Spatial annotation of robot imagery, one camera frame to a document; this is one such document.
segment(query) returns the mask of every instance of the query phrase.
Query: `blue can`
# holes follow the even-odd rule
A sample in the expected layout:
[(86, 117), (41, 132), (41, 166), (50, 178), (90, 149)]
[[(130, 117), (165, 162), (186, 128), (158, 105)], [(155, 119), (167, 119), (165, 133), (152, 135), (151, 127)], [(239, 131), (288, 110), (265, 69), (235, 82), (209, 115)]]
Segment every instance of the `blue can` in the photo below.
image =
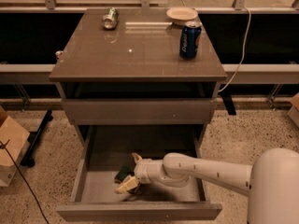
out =
[(202, 23), (187, 21), (180, 36), (179, 55), (185, 59), (194, 58), (197, 54), (199, 35), (202, 32)]

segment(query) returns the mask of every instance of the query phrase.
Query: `cabinet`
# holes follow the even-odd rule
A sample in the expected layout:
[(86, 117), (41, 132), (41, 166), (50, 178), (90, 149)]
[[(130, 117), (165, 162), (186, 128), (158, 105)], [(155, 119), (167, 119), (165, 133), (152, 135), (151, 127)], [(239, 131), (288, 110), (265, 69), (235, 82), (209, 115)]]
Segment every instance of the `cabinet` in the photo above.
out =
[(114, 176), (134, 168), (132, 152), (162, 159), (168, 152), (199, 157), (225, 73), (205, 30), (193, 60), (178, 55), (181, 28), (164, 8), (120, 9), (105, 30), (103, 9), (83, 15), (50, 74), (84, 152), (71, 202), (59, 206), (67, 221), (214, 219), (201, 180), (178, 189), (142, 186), (115, 194)]

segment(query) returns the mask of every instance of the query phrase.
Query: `floor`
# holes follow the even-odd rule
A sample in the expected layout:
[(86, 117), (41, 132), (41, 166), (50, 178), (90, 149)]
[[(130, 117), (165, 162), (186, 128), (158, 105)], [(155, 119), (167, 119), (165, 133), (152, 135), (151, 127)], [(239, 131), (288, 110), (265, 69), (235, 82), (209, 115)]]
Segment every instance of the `floor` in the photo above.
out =
[[(236, 108), (236, 116), (229, 116), (221, 105), (218, 106), (201, 146), (203, 158), (253, 164), (265, 150), (272, 147), (299, 152), (298, 127), (287, 116), (287, 109), (270, 110), (264, 103), (237, 105)], [(8, 114), (28, 131), (35, 131), (45, 111), (8, 111)], [(21, 167), (21, 171), (36, 193), (49, 223), (59, 224), (65, 221), (55, 212), (55, 208), (69, 200), (82, 145), (64, 111), (55, 110), (52, 115), (53, 120), (43, 133), (35, 153), (36, 166)], [(246, 223), (246, 197), (213, 184), (205, 184), (210, 201), (222, 204), (223, 209), (215, 220), (196, 223)], [(0, 204), (1, 224), (44, 223), (20, 174), (15, 174), (8, 188), (0, 188)]]

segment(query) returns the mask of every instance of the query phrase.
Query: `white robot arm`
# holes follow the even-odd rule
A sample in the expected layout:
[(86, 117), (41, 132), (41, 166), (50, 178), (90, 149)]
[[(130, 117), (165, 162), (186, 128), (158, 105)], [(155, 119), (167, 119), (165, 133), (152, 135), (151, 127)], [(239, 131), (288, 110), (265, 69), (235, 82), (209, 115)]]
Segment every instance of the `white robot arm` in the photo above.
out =
[(273, 148), (253, 164), (196, 159), (169, 153), (162, 160), (135, 158), (135, 176), (128, 176), (117, 189), (123, 193), (139, 183), (160, 182), (184, 187), (189, 176), (249, 197), (249, 224), (299, 223), (299, 154)]

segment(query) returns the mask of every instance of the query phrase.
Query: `brown tabletop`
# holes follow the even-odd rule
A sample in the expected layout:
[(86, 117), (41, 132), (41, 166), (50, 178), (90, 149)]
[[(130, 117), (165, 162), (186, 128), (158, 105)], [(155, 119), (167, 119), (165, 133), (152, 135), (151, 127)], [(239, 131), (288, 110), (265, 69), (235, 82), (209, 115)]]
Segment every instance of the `brown tabletop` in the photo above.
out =
[(197, 56), (179, 56), (181, 27), (166, 8), (119, 9), (115, 30), (106, 30), (103, 9), (89, 9), (56, 63), (50, 81), (197, 82), (225, 80), (225, 72), (205, 29)]

